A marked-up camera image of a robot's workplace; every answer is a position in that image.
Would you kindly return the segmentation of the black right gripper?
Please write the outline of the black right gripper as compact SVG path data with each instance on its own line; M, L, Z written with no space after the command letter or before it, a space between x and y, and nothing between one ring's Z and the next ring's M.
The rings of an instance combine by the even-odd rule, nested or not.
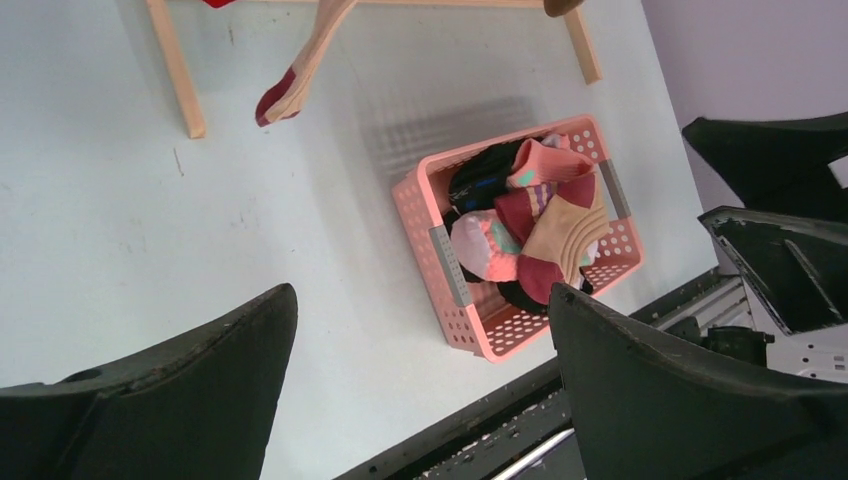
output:
M702 330L770 334L768 368L846 383L847 225L728 206L698 220L752 289L722 278L702 296Z

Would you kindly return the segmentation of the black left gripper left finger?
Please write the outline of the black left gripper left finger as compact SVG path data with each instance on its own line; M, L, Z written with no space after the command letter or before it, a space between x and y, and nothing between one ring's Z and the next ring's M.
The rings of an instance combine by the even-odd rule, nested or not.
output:
M54 384L1 392L5 479L257 479L298 323L281 284Z

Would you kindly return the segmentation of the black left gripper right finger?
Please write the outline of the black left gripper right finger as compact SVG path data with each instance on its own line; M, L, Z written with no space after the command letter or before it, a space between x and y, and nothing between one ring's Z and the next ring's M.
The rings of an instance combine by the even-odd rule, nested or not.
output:
M843 479L847 388L745 363L565 284L549 323L591 479Z

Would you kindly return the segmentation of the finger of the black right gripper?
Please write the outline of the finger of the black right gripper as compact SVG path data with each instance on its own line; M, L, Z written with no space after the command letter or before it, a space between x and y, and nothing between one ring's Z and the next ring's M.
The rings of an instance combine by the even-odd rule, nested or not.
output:
M698 117L682 136L746 208L847 220L847 189L830 168L847 156L846 113L778 121Z

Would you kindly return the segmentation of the maroon purple striped sock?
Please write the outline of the maroon purple striped sock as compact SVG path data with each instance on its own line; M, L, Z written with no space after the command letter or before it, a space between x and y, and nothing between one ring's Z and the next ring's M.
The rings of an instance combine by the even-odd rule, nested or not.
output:
M259 127L297 116L305 103L311 82L336 30L356 0L320 0L309 39L282 79L259 100L255 120Z
M495 199L495 211L522 245L517 281L544 304L554 284L580 280L584 255L609 227L600 181L592 172L516 189Z

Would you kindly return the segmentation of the pink green patterned sock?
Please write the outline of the pink green patterned sock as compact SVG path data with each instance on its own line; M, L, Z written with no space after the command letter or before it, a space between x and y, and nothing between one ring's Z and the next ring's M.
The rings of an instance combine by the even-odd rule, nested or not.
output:
M506 185L525 188L549 182L569 182L589 173L594 163L571 146L567 136L549 134L526 139L519 147Z

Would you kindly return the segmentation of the black blue white sock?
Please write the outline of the black blue white sock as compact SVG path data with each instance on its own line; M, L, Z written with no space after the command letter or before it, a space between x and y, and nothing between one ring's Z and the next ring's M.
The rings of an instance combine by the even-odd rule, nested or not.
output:
M450 180L448 200L460 214L494 208L495 199L507 193L524 140L491 145L463 163Z

